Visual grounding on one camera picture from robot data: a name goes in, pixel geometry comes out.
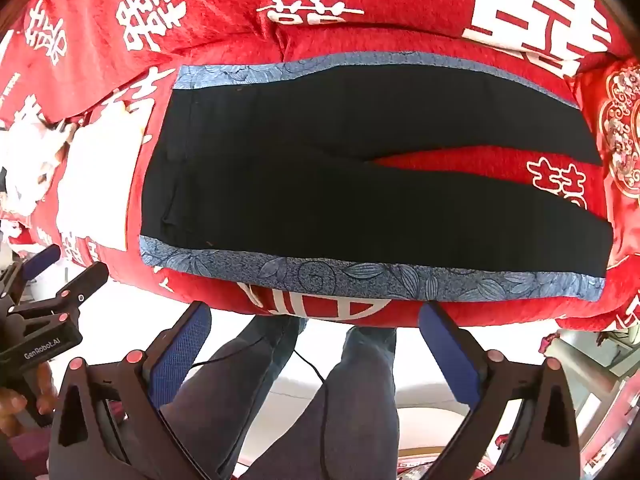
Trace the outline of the person's left hand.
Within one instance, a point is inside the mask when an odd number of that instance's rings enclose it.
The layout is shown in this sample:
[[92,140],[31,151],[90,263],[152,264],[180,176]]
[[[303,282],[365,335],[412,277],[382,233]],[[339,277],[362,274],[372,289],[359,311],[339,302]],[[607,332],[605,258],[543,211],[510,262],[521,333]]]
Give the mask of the person's left hand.
[[[37,368],[37,384],[40,395],[37,399],[37,408],[40,415],[51,414],[55,409],[58,393],[53,382],[51,367],[48,363],[42,363]],[[2,388],[0,393],[0,426],[1,431],[12,438],[25,431],[24,426],[17,420],[27,406],[27,400],[21,394],[7,388]]]

